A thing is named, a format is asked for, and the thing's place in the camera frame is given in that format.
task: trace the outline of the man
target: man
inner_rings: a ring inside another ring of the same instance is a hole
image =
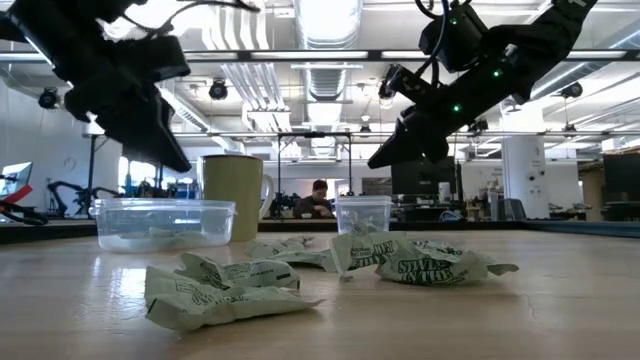
[[[326,181],[314,181],[311,196],[298,200],[293,209],[293,216],[302,219],[303,214],[311,214],[312,219],[332,219],[331,204],[326,200],[328,189]]]

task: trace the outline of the desk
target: desk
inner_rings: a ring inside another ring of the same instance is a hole
[[[261,234],[278,238],[294,234]],[[319,234],[315,246],[326,246]],[[316,310],[191,334],[144,318],[145,267],[175,253],[116,255],[95,238],[0,248],[3,359],[636,359],[640,244],[527,231],[430,232],[521,267],[479,286],[380,281],[373,268],[341,283],[299,269]],[[194,251],[245,260],[241,244]]]

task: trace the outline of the clear plastic container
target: clear plastic container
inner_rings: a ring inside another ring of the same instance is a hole
[[[367,226],[371,232],[389,231],[390,196],[347,196],[336,199],[338,232],[351,232],[355,223]]]
[[[153,252],[226,245],[236,204],[186,199],[99,199],[91,208],[100,247]]]

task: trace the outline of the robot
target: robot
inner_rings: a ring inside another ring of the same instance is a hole
[[[123,17],[134,3],[146,0],[16,0],[0,22],[0,38],[29,42],[49,59],[53,72],[73,86],[65,107],[76,119],[88,122],[93,114],[106,136],[185,172],[191,166],[168,126],[174,111],[154,85],[190,73],[178,39],[167,36],[173,17],[147,29],[142,39],[118,42],[105,39],[98,23]],[[215,3],[196,1],[183,10]],[[394,66],[382,84],[381,94],[399,92],[415,104],[401,113],[394,135],[369,167],[421,157],[435,163],[447,154],[448,135],[509,96],[519,104],[528,101],[533,84],[567,57],[596,3],[554,0],[530,25],[488,29],[470,0],[442,0],[442,16],[416,0],[433,19],[419,43],[431,56],[417,73]],[[226,5],[259,11],[240,0]],[[466,72],[443,85],[438,63],[451,73]],[[432,65],[428,83],[421,75]]]

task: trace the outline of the pillar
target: pillar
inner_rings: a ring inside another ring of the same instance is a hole
[[[534,104],[520,111],[502,109],[503,131],[543,131],[542,109]],[[549,217],[544,137],[527,135],[503,138],[502,167],[504,196],[522,201],[529,219]]]

